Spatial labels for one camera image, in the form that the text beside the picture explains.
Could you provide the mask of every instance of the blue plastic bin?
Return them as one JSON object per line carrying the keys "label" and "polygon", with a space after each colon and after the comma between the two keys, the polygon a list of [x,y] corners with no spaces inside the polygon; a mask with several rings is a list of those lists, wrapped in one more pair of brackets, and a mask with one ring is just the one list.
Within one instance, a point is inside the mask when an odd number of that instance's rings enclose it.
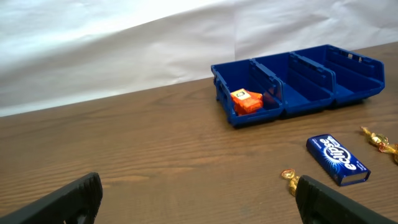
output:
{"label": "blue plastic bin", "polygon": [[[383,63],[331,45],[212,65],[217,100],[233,126],[362,100],[384,88]],[[231,92],[263,94],[264,106],[238,116]]]}
{"label": "blue plastic bin", "polygon": [[[281,114],[283,107],[277,96],[280,96],[280,82],[273,77],[267,78],[260,68],[253,65],[252,61],[242,60],[212,65],[211,71],[214,74],[216,99],[223,105],[228,121],[233,126],[274,119]],[[238,116],[234,110],[231,92],[241,88],[256,93],[265,93],[263,108],[254,114]]]}
{"label": "blue plastic bin", "polygon": [[332,45],[298,50],[296,54],[323,65],[336,77],[336,105],[376,95],[384,89],[384,65],[378,60]]}

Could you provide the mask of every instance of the orange candy package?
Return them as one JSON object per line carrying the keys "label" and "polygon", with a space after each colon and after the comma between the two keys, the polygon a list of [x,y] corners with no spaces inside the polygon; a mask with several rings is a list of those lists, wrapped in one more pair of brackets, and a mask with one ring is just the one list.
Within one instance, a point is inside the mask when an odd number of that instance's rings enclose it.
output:
{"label": "orange candy package", "polygon": [[238,115],[252,114],[262,108],[262,94],[253,93],[245,89],[236,90],[231,93],[235,103],[235,111]]}

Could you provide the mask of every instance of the wooden table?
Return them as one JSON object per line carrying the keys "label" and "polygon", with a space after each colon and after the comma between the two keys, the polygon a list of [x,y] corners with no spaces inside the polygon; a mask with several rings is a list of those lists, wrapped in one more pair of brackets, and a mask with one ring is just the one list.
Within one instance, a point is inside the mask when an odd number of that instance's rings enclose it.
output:
{"label": "wooden table", "polygon": [[[233,129],[212,79],[0,118],[0,216],[95,171],[96,223],[301,223],[281,170],[294,168],[398,222],[398,166],[359,133],[398,142],[398,43],[357,52],[382,60],[386,89],[363,104]],[[305,148],[330,133],[371,171],[338,187]]]}

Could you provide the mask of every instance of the blue and white package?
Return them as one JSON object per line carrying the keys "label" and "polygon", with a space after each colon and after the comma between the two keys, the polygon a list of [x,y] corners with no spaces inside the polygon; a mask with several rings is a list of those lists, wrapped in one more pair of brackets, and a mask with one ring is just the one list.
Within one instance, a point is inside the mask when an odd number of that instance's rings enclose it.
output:
{"label": "blue and white package", "polygon": [[309,138],[307,149],[339,186],[364,182],[371,174],[330,134]]}

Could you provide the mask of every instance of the yellow label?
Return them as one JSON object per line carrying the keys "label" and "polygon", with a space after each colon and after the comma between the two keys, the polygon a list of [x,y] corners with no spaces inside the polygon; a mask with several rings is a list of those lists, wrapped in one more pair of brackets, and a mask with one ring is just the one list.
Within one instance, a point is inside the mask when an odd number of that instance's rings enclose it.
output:
{"label": "yellow label", "polygon": [[245,100],[245,99],[251,97],[250,94],[247,93],[247,91],[244,89],[236,90],[235,92],[232,92],[231,94],[240,100]]}

